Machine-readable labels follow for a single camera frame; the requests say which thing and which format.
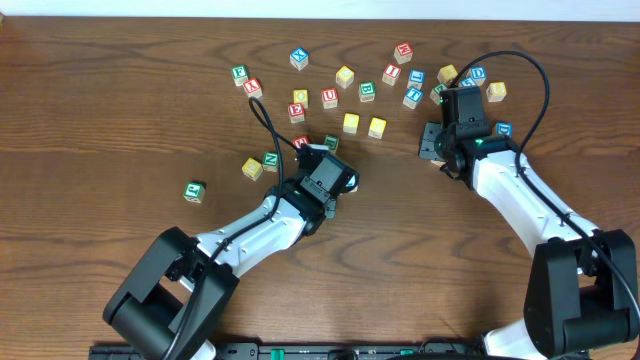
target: wooden table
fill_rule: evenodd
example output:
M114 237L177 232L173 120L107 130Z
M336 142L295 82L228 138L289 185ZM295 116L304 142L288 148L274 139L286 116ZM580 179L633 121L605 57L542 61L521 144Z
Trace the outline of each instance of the wooden table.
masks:
M395 44L415 55L395 87L382 83ZM273 145L236 88L246 64L288 138L341 137L338 155L362 174L337 218L242 277L222 334L265 342L419 342L470 337L522 316L531 259L488 202L419 159L427 96L402 105L407 71L462 68L489 51L523 50L545 67L551 106L527 148L574 209L640 239L640 26L637 24L6 18L0 34L0 357L83 359L121 338L102 309L163 230L221 227L254 209L277 177L240 167ZM298 72L289 53L311 54ZM320 90L347 64L356 83L323 110ZM521 141L543 88L516 58L485 62L508 95L485 104ZM357 83L378 94L359 103ZM310 91L292 125L292 91ZM342 133L345 112L361 116ZM372 116L388 121L367 137ZM286 173L295 170L285 150ZM182 198L192 180L204 203ZM634 344L594 352L626 359Z

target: toy block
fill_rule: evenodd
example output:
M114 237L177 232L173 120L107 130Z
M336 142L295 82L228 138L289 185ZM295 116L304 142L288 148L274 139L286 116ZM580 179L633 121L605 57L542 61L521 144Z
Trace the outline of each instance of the toy block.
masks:
M295 145L295 147L297 147L298 149L302 148L302 144L311 144L311 140L309 140L309 137L307 135L293 139L293 145Z
M513 136L513 125L498 121L493 127L493 135L507 135L511 137Z
M342 86L346 89L351 83L353 79L356 77L356 74L353 70L349 69L346 65L341 67L340 70L336 73L336 82L338 85Z
M502 101L507 96L507 87L503 82L491 83L487 87L487 100L489 102Z
M302 104L289 104L289 120L292 124L304 121L304 107Z
M456 76L458 76L458 72L456 71L456 68L454 68L453 65L447 65L441 68L440 71L438 72L438 81L440 81L440 83L442 84L449 86L451 85L451 82L453 81L453 79L455 79Z
M429 97L436 105L440 105L440 91L442 90L447 90L447 87L444 84L438 84L431 90L431 94L429 94Z
M294 68L300 71L304 69L307 64L309 64L309 53L304 51L303 48L297 48L293 50L293 52L289 56L289 61Z
M464 78L460 81L460 87L477 86L476 82L472 78Z
M420 100L422 100L422 95L424 95L422 91L411 87L404 95L404 100L402 100L402 103L405 104L409 109L415 109Z
M384 128L387 126L387 122L382 119L374 117L371 119L371 125L369 126L369 136L376 139L382 139Z
M198 204L202 203L202 199L204 198L204 185L194 182L188 183L184 189L183 196L187 201L197 202Z
M373 101L376 97L376 85L373 81L360 83L360 101Z
M467 77L473 79L480 86L487 79L487 72L484 70L484 66L474 66L467 71Z
M393 66L392 64L387 65L387 68L384 69L384 74L382 74L382 81L391 86L395 85L396 81L400 77L401 71L402 70L397 66Z
M329 152L335 154L338 151L338 144L340 143L340 139L333 135L327 135L324 138L324 144L329 148Z
M244 92L247 93L248 97L260 97L262 96L262 86L256 78L249 79L247 82L242 84L244 87Z
M322 90L322 106L325 109L338 106L338 90L336 88Z
M309 108L309 92L307 89L293 90L293 102L302 104L305 109Z
M266 171L278 171L278 154L265 153L262 159L262 168Z
M411 48L409 43L400 44L396 46L393 56L396 58L398 64L404 64L411 60L411 57L413 56L413 48Z
M342 131L355 134L358 131L358 123L360 122L360 116L356 114L346 113L344 114L344 124Z
M252 158L249 158L249 160L242 165L242 172L253 181L258 180L262 174L262 170L262 164Z
M236 86L242 86L242 84L249 80L249 73L247 72L247 67L244 65L232 67L231 75L233 76L233 82L236 83Z
M424 71L411 70L411 72L409 73L409 81L407 82L407 89L412 86L418 90L422 89L422 84L424 84L425 77L426 74Z

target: black cable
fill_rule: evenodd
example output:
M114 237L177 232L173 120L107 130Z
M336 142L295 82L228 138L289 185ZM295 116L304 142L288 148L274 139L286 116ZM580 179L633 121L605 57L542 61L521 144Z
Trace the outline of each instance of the black cable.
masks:
M256 109L254 108L253 103L258 104L258 107L260 108L260 111L262 112L262 115L264 116L264 120L262 119L260 114L258 114ZM229 236L229 237L225 238L224 240L222 240L222 242L218 245L218 247L213 251L213 253L211 254L211 256L209 257L209 259L207 260L207 262L204 265L204 268L202 270L202 274L200 275L200 278L198 278L198 280L196 281L196 283L195 283L195 285L193 287L193 293L191 294L191 297L189 298L189 302L187 303L187 307L184 309L184 313L182 315L182 319L180 319L180 323L178 324L178 328L176 329L176 335L173 337L173 340L169 344L169 347L167 347L167 350L165 350L164 354L162 355L161 360L168 360L173 356L173 352L175 351L176 344L178 342L180 342L180 340L184 336L184 331L185 331L185 329L187 327L187 324L189 322L189 318L191 317L191 314L193 313L193 308L195 308L195 304L200 299L200 294L202 293L202 288L204 287L203 286L204 281L207 278L207 276L209 276L209 272L211 272L211 269L213 268L213 265L214 265L215 260L218 257L218 255L220 255L222 250L226 249L227 246L229 246L229 244L231 244L231 242L233 242L233 240L235 240L236 238L238 238L242 234L246 233L247 231L253 229L254 227L262 224L263 222L271 219L273 217L273 215L275 215L276 211L278 211L278 206L280 205L280 198L282 197L282 183L284 182L284 161L282 160L282 150L280 149L280 143L278 142L278 139L283 140L285 143L287 143L289 146L294 148L296 151L298 151L298 149L289 140L285 139L284 137L282 137L280 134L278 134L276 132L275 128L273 127L273 123L271 122L271 118L269 118L269 114L267 113L267 110L265 110L264 106L262 105L262 103L258 99L256 99L255 97L250 97L249 98L249 107L251 108L251 111L256 116L258 121L260 121L260 123L265 128L267 128L267 130L269 130L269 132L271 132L271 136L273 137L273 143L274 143L275 148L276 148L276 153L278 154L278 170L279 170L278 188L277 188L277 192L276 192L275 201L273 202L273 208L271 209L271 211L268 214L265 214L265 216L263 216L261 219L254 221L253 223L243 227L242 229L240 229L240 230L236 231L235 233L233 233L231 236Z
M598 244L596 244L595 241L593 241L578 225L576 225L576 223L574 223L568 216L566 216L566 214L563 213L562 210L560 210L554 203L552 203L551 200L549 200L533 184L533 182L531 182L531 180L525 173L526 168L523 168L522 165L520 164L520 157L522 155L522 151L524 150L524 147L529 142L529 139L531 139L531 137L533 136L533 133L538 128L538 125L540 125L540 122L542 121L542 118L544 117L544 114L547 111L547 107L549 106L549 99L551 97L551 88L549 86L549 78L547 77L547 74L544 72L542 65L540 65L540 63L538 63L531 56L520 51L514 51L514 50L496 51L496 52L492 52L492 53L488 53L486 55L480 56L479 58L467 64L467 66L465 66L464 69L462 69L462 71L458 74L458 76L456 76L455 79L453 79L453 81L451 82L451 87L456 87L458 84L458 81L460 80L460 77L462 77L462 74L466 73L476 63L490 57L501 56L501 55L513 55L513 56L519 56L521 58L526 59L531 64L533 64L533 66L535 66L536 69L538 69L538 71L540 72L540 75L542 76L542 80L544 81L545 94L544 94L544 104L542 105L542 110L540 111L540 115L538 115L538 118L536 119L536 121L533 123L533 126L531 126L529 133L527 133L527 136L525 136L524 140L522 141L522 144L516 151L515 165L516 165L517 174L522 177L522 180L525 182L525 184L527 184L527 186L531 189L531 191L533 191L533 193L536 194L536 196L538 196L538 198L540 198L540 200L542 200L542 202L544 202L545 205L547 205L551 209L551 211L553 211L559 218L564 219L564 223L566 223L573 231L575 231L578 235L580 235L580 237L584 239L587 242L587 244L589 244L589 246L593 249L593 251L595 251L596 254L598 254L598 258L605 264L605 266L607 266L607 268L609 268L611 273L613 273L613 275L618 279L620 284L622 284L622 287L624 288L625 293L629 296L629 299L631 300L633 311L638 320L638 324L640 324L640 308L638 307L638 300L633 294L633 291L631 291L631 287L629 286L629 283L622 275L622 272L620 271L618 266L611 261L609 256L604 252L604 250L602 250L600 246L598 246ZM640 359L640 339L638 339L638 346L636 348L636 353L633 355L632 359Z

